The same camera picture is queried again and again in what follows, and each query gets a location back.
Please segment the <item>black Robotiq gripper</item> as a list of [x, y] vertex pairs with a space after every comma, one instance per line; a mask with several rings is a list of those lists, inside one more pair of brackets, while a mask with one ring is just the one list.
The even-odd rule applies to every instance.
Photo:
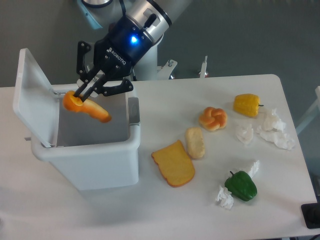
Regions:
[[[142, 28], [139, 28], [127, 16], [121, 17], [108, 34], [94, 44], [93, 67], [89, 71], [85, 69], [85, 55], [91, 51], [92, 46], [88, 42], [79, 41], [76, 72], [80, 83], [73, 96], [80, 97], [81, 101], [85, 102], [90, 96], [109, 97], [133, 91], [132, 82], [126, 78], [119, 85], [105, 86], [105, 84], [111, 81], [108, 76], [111, 70], [117, 69], [113, 79], [130, 75], [133, 67], [154, 45], [146, 35], [146, 30], [154, 21], [155, 17], [150, 16]], [[104, 74], [80, 96], [100, 70]]]

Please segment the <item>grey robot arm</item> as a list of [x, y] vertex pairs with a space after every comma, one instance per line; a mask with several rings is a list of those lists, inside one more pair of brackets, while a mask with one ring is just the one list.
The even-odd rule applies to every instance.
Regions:
[[78, 89], [74, 97], [105, 97], [130, 92], [128, 76], [134, 66], [156, 45], [166, 30], [191, 4], [189, 0], [137, 0], [124, 8], [122, 17], [93, 46], [77, 45]]

